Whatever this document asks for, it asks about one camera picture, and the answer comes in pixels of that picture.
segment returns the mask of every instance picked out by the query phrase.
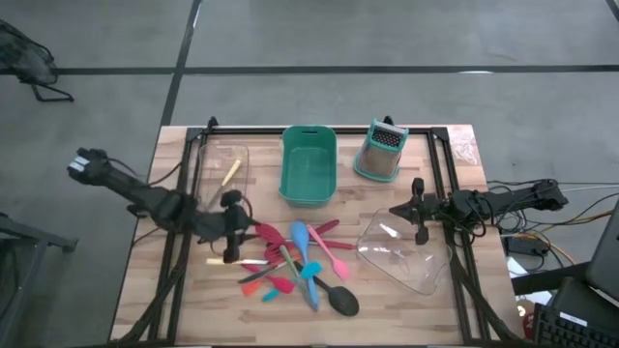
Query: concrete floor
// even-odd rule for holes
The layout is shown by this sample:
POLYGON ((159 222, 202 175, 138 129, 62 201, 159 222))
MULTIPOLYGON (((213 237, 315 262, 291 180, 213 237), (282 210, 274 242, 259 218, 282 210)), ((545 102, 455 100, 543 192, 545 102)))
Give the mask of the concrete floor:
MULTIPOLYGON (((174 67, 191 4, 5 0, 0 17, 47 45, 59 67, 174 67)), ((208 0, 188 66, 619 64, 618 33, 602 0, 208 0)), ((0 76, 0 211, 80 240, 74 254, 48 253, 19 346, 107 339, 135 220, 123 199, 80 186, 65 167, 77 148, 101 147, 146 174, 171 79, 61 76, 76 102, 43 104, 0 76)), ((617 73, 184 76, 171 124, 366 124, 387 114, 473 124, 488 178, 615 182, 617 90, 617 73)), ((529 216, 570 218, 608 193, 566 193, 564 211, 529 216)), ((604 223, 548 236, 587 261, 604 223)))

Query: teal plastic basket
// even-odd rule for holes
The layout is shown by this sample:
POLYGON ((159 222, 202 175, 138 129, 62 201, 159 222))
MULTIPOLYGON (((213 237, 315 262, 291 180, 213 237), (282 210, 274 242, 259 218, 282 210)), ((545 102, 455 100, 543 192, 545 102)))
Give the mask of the teal plastic basket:
POLYGON ((338 139, 324 126, 283 132, 280 195, 293 207, 321 207, 338 186, 338 139))

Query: wooden tabletop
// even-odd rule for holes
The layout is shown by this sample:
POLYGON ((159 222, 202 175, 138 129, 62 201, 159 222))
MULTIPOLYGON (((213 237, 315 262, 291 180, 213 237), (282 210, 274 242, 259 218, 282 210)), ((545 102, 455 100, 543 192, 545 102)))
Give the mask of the wooden tabletop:
MULTIPOLYGON (((462 189, 486 189, 486 177, 471 126, 448 126, 462 189)), ((179 162, 183 152, 185 127, 162 128, 155 153, 151 180, 168 172, 179 162)), ((327 232, 326 240, 355 245, 366 230, 374 213, 410 199, 410 185, 415 177, 424 178, 426 192, 434 192, 427 139, 409 135, 400 161, 401 170, 391 183, 377 183, 360 177, 352 169, 353 158, 364 135, 338 136, 338 189, 329 204, 320 209, 295 209, 280 197, 281 153, 277 135, 209 136, 200 181, 202 205, 212 196, 213 187, 237 158, 244 163, 230 188, 244 190, 253 206, 254 217, 275 226, 288 236, 290 222, 302 219, 314 226, 339 219, 337 228, 327 232)), ((447 171, 440 155, 445 183, 447 171)), ((174 188, 176 175, 162 183, 174 188)), ((143 220, 135 237, 152 230, 152 221, 143 220)), ((430 237, 442 241, 440 227, 433 224, 430 237)), ((139 318, 155 294, 159 276, 165 233, 158 231, 133 247, 124 286, 118 304, 111 338, 122 336, 139 318)), ((264 282, 253 296, 242 295, 237 280, 250 273, 238 265, 206 265, 208 257, 218 257, 208 244, 198 245, 194 237, 185 293, 180 312, 177 344, 202 345, 282 345, 282 344, 458 344, 461 338, 449 270, 439 277, 438 288, 431 295, 421 295, 407 289, 374 269, 355 250, 335 249, 344 260, 351 278, 342 281, 331 269, 329 259, 315 246, 309 248, 309 258, 324 266, 320 278, 331 286, 343 285, 355 294, 361 311, 352 318, 334 312, 321 289, 320 309, 312 312, 299 291, 280 295, 270 303, 261 302, 262 295, 272 286, 264 282)), ((224 249, 224 242, 214 244, 215 251, 224 249)), ((515 333, 522 333, 517 316, 514 290, 508 275, 505 256, 497 231, 473 245, 480 282, 485 297, 497 314, 515 333)), ((242 246, 242 257, 262 258, 264 243, 253 240, 242 246)), ((278 276, 291 276, 286 268, 278 276)), ((476 328, 475 315, 468 301, 471 325, 476 328)), ((167 311, 162 317, 162 333, 167 326, 167 311)))

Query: keyboard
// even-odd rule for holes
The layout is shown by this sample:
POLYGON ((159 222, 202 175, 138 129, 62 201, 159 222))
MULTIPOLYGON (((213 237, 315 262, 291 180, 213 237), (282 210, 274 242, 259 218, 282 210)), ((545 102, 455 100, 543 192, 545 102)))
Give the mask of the keyboard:
POLYGON ((535 304, 533 318, 535 341, 561 347, 619 348, 619 333, 535 304))

